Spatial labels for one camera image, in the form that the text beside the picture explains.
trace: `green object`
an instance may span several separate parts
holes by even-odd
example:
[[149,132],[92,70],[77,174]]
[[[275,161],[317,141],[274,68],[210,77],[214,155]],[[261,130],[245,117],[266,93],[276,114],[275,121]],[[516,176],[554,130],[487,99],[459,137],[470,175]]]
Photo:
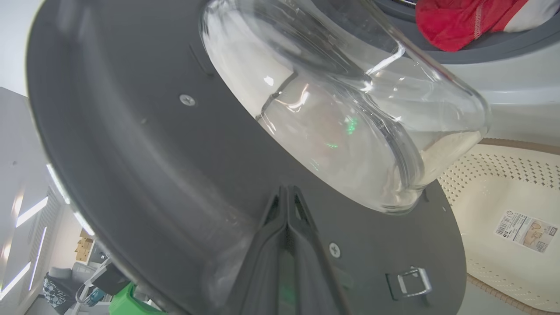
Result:
[[351,135],[354,133],[354,130],[356,130],[356,126],[358,125],[358,119],[351,118],[349,121],[346,122],[346,124],[348,125],[346,126],[346,133]]
[[288,303],[289,305],[296,305],[296,293],[292,288],[281,285],[280,298],[282,299],[282,301]]
[[114,297],[111,305],[109,305],[110,315],[145,315],[145,314],[167,314],[151,307],[150,305],[134,298],[134,290],[136,286],[133,283],[128,284],[124,289],[118,292]]

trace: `black and white patterned fabric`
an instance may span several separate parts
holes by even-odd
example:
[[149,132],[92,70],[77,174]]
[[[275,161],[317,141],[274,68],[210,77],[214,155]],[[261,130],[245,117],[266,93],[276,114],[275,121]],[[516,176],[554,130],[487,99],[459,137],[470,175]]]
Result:
[[45,300],[61,315],[74,305],[75,298],[65,293],[58,281],[50,276],[46,276],[43,281],[43,293]]

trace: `label sticker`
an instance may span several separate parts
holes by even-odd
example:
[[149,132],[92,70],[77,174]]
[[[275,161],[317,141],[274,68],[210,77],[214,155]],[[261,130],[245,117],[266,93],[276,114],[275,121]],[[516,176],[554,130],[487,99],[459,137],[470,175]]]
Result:
[[519,212],[506,211],[502,216],[496,234],[504,239],[544,253],[556,235],[558,228]]

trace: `barcode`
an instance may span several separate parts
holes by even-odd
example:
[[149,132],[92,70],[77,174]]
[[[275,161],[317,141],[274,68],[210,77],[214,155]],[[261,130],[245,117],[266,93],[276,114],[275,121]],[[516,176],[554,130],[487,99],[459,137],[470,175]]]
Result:
[[500,222],[500,226],[498,226],[496,233],[498,233],[499,235],[503,235],[503,232],[506,231],[506,228],[507,228],[507,224],[505,223],[505,218],[504,218],[504,220]]

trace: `cardboard box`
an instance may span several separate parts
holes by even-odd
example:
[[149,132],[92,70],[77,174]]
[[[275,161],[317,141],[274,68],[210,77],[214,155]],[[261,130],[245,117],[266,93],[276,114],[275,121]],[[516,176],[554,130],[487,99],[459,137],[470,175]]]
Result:
[[85,261],[87,261],[87,255],[88,254],[89,254],[89,252],[86,252],[84,254],[79,253],[78,255],[76,255],[76,260],[85,262]]
[[93,243],[94,243],[94,240],[92,240],[92,239],[89,239],[89,238],[83,239],[82,238],[81,246],[85,249],[91,249],[91,246],[93,245]]
[[89,235],[84,229],[82,229],[82,231],[80,232],[80,237],[93,239],[93,237],[91,237],[91,235]]

